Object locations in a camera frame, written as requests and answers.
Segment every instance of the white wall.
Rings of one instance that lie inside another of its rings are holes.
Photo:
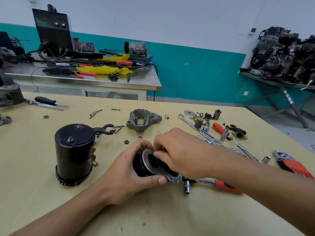
[[[260,31],[282,26],[315,34],[315,0],[1,0],[0,22],[35,26],[31,8],[55,6],[73,31],[245,53]],[[255,35],[248,35],[257,28]]]

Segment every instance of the workbench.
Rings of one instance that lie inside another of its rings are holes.
[[[258,87],[260,89],[260,91],[262,92],[262,94],[264,96],[255,99],[253,101],[251,101],[250,103],[247,103],[244,107],[247,108],[249,111],[253,112],[254,114],[256,114],[258,117],[262,118],[262,119],[266,119],[268,117],[280,114],[280,113],[284,113],[286,115],[288,115],[289,117],[293,118],[294,120],[299,121],[304,128],[310,128],[309,125],[305,122],[305,120],[303,119],[300,111],[298,110],[298,107],[310,102],[312,100],[315,99],[315,85],[309,85],[304,91],[308,91],[310,93],[312,93],[312,95],[305,99],[302,100],[300,102],[296,102],[295,100],[292,99],[292,97],[289,95],[288,93],[288,89],[289,88],[298,88],[298,89],[302,89],[304,87],[306,87],[305,84],[294,84],[294,83],[290,83],[288,81],[286,82],[276,82],[276,81],[271,81],[271,80],[267,80],[267,79],[263,79],[257,75],[253,75],[250,73],[246,73],[246,72],[241,72],[241,75],[244,75],[246,77],[249,77],[251,79],[254,79],[257,81],[258,83]],[[274,100],[272,99],[272,96],[278,94],[278,93],[282,93],[284,95],[284,97],[286,98],[286,100],[289,103],[288,107],[285,108],[280,108],[277,106],[277,104],[274,102]],[[253,105],[254,103],[258,103],[264,99],[267,99],[269,101],[269,103],[271,104],[271,106],[274,107],[275,111],[272,113],[269,113],[267,115],[263,115],[261,116],[259,113],[257,113],[253,108],[251,108],[251,105]],[[287,110],[292,109],[295,113],[295,115],[289,113]]]
[[[37,93],[23,93],[33,100]],[[0,126],[0,236],[8,235],[73,198],[98,180],[117,155],[142,136],[153,143],[158,130],[167,132],[179,127],[188,133],[198,133],[178,118],[179,113],[214,113],[220,109],[219,120],[212,123],[234,124],[247,131],[248,140],[237,140],[252,155],[271,157],[270,165],[278,167],[273,150],[285,151],[300,161],[315,175],[315,157],[268,123],[241,107],[148,102],[124,99],[90,98],[40,94],[67,104],[58,111],[22,103],[0,108],[0,114],[12,117],[10,124]],[[102,127],[105,124],[125,125],[131,111],[145,108],[163,117],[143,133],[123,127],[117,134],[96,138],[96,161],[100,164],[80,185],[62,186],[55,176],[56,131],[73,123]],[[98,109],[92,119],[89,114]],[[212,128],[209,133],[220,135]],[[237,147],[226,140],[224,146]],[[184,194],[184,183],[168,183],[137,193],[119,206],[108,206],[82,230],[80,235],[303,235],[282,218],[247,195],[235,195],[209,185],[194,184],[191,193]]]
[[[37,53],[32,53],[35,59],[41,60]],[[126,75],[118,75],[117,82],[108,79],[108,75],[84,75],[84,79],[76,75],[54,75],[43,72],[44,67],[53,67],[47,63],[5,63],[2,68],[6,74],[9,74],[13,80],[22,86],[51,87],[63,89],[81,90],[83,96],[88,96],[87,92],[109,93],[108,98],[113,98],[116,93],[136,94],[138,100],[147,99],[147,90],[161,91],[160,80],[152,66],[145,66],[140,69],[134,69],[136,76],[130,78],[127,83]]]

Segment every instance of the teal wall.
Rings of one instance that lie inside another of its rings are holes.
[[[0,23],[0,31],[8,32],[10,37],[30,39],[23,41],[26,51],[36,50],[39,38],[35,27]],[[73,33],[81,41],[92,42],[96,50],[123,50],[125,41],[135,41],[116,37]],[[220,103],[248,103],[262,96],[256,81],[238,74],[245,54],[168,45],[146,41],[148,54],[158,67],[162,91],[158,97],[211,101]],[[295,102],[309,97],[309,93],[292,89],[290,94]],[[288,103],[283,95],[274,96],[282,107]],[[261,101],[257,105],[269,105]]]

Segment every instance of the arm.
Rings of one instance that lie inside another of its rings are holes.
[[[122,204],[138,191],[165,184],[166,178],[155,175],[139,177],[132,167],[136,153],[153,149],[150,142],[135,141],[119,154],[106,173],[92,186],[57,209],[11,234],[11,236],[73,236],[99,211],[110,204]]]
[[[314,235],[315,180],[242,157],[179,128],[158,135],[154,150],[155,157],[171,170],[190,179],[210,177],[224,181],[304,234]]]

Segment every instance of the yellow cloth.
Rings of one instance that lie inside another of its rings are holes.
[[[127,61],[130,55],[105,57],[103,59],[90,59],[91,61]]]
[[[106,65],[99,66],[99,67],[93,67],[93,66],[77,67],[77,70],[80,72],[95,73],[95,74],[101,74],[101,75],[108,75],[110,73],[128,75],[128,74],[133,73],[128,68],[119,69],[117,67],[109,67]]]

